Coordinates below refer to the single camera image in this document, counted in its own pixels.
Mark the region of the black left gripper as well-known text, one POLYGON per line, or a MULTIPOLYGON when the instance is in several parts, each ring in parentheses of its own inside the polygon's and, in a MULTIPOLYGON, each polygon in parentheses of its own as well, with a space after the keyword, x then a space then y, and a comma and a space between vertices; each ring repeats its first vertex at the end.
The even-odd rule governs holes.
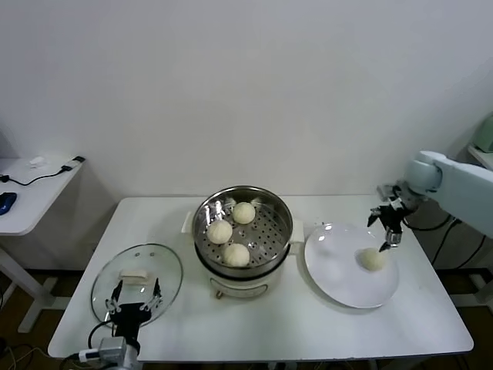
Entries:
POLYGON ((157 309, 163 301, 159 279, 155 279, 153 294, 144 304, 127 303, 119 306, 122 286, 123 281, 120 280, 113 289, 110 298, 105 300, 106 309, 109 312, 111 322, 115 325, 115 336, 124 337, 126 340, 136 340, 140 326, 151 319, 151 311, 157 309))

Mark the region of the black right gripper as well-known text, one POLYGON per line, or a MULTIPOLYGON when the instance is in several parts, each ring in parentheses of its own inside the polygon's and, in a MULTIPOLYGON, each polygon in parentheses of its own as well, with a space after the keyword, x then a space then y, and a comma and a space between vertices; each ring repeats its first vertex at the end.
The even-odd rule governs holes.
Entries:
POLYGON ((394 209, 390 204, 380 205, 371 209, 370 216, 367 219, 367 226, 370 227, 376 220, 380 219, 386 230, 384 243, 378 250, 380 253, 399 246, 402 236, 402 221, 408 214, 409 210, 407 208, 394 209))

